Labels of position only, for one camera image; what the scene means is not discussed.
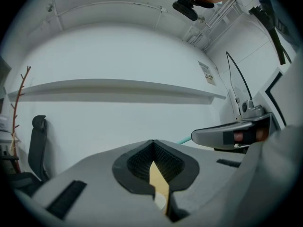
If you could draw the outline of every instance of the white ceiling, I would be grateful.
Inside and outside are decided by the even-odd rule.
[[[7,38],[24,47],[27,53],[62,30],[92,23],[120,22],[147,26],[182,39],[193,22],[173,9],[175,1],[28,0],[16,16]],[[48,12],[50,5],[54,8]],[[214,12],[201,7],[196,11],[205,17]],[[186,40],[199,33],[197,25],[187,33]]]

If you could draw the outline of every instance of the black chair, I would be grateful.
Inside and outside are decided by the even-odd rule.
[[[13,188],[19,189],[29,196],[32,196],[36,190],[46,181],[49,180],[43,166],[45,145],[47,139],[45,116],[36,116],[33,118],[32,137],[29,146],[28,164],[36,176],[32,173],[18,173],[8,175],[8,180]],[[2,160],[10,160],[15,164],[18,157],[3,156]]]

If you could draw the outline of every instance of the black cable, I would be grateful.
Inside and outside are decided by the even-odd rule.
[[[252,100],[252,97],[251,97],[251,94],[250,94],[250,89],[248,88],[247,83],[246,83],[246,81],[245,81],[245,79],[244,79],[244,77],[243,77],[243,75],[242,75],[242,73],[241,73],[239,67],[237,66],[236,62],[233,60],[233,58],[231,57],[231,55],[229,55],[228,52],[226,52],[226,57],[227,57],[227,61],[228,61],[229,74],[230,74],[230,77],[231,77],[231,85],[232,85],[232,75],[231,75],[231,66],[230,66],[230,64],[229,64],[229,59],[228,59],[228,57],[230,57],[230,59],[232,60],[232,62],[233,62],[234,65],[236,66],[238,72],[240,73],[240,76],[242,77],[242,79],[243,79],[243,81],[244,81],[244,84],[245,84],[245,86],[246,86],[247,92],[248,92],[248,94],[249,94],[249,96],[250,96],[250,100]]]
[[[288,59],[289,63],[292,63],[292,60],[290,59],[289,55],[287,54],[285,48],[282,46],[282,51],[284,52],[286,58]]]

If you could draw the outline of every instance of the white wall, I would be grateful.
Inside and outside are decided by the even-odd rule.
[[[26,56],[25,49],[23,48],[22,44],[19,42],[18,33],[13,35],[11,33],[10,35],[5,36],[3,39],[3,44],[0,46],[0,51],[1,51],[1,56],[5,61],[5,63],[11,67],[11,70],[3,84],[6,92],[8,93],[11,90],[11,85],[14,79],[18,76],[19,69]],[[7,95],[5,95],[1,113],[9,117],[9,121],[8,121],[9,131],[11,131],[12,128],[13,112],[14,110],[10,106],[9,98]]]
[[[198,61],[210,67],[209,84]],[[25,59],[19,73],[32,69],[25,88],[72,79],[126,79],[163,83],[214,92],[226,89],[214,65],[199,49],[141,26],[97,24],[60,34]],[[18,90],[16,79],[12,91]]]
[[[199,63],[209,66],[208,85]],[[226,94],[209,58],[168,35],[130,25],[94,25],[61,34],[32,51],[19,73],[32,67],[25,86],[69,79],[115,78],[151,81]],[[20,84],[17,76],[13,90]],[[57,91],[23,96],[16,129],[21,167],[29,171],[31,122],[46,115],[45,167],[54,176],[91,154],[148,139],[177,142],[195,129],[220,124],[211,99],[131,90]]]
[[[281,44],[293,60],[295,51],[282,36],[279,37]],[[279,68],[282,72],[287,71],[289,68],[290,63],[287,59],[285,65],[280,65],[276,51],[269,38],[267,32],[258,24],[254,16],[242,15],[242,18],[231,26],[231,28],[207,50],[206,54],[217,66],[221,78],[230,91],[233,103],[235,102],[235,97],[230,83],[226,51],[229,52],[241,70],[252,97],[262,88],[276,68]],[[229,98],[226,98],[225,103],[231,105]],[[239,114],[237,107],[234,103],[235,116]]]

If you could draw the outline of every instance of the black slot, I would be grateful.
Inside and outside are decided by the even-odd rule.
[[[63,190],[62,193],[60,193],[60,195],[46,210],[59,219],[63,219],[74,205],[86,185],[86,183],[81,181],[73,181]]]
[[[230,161],[230,160],[226,160],[226,159],[219,159],[216,162],[220,163],[220,164],[223,164],[223,165],[226,165],[226,166],[235,167],[235,168],[239,168],[239,166],[241,165],[241,162]]]

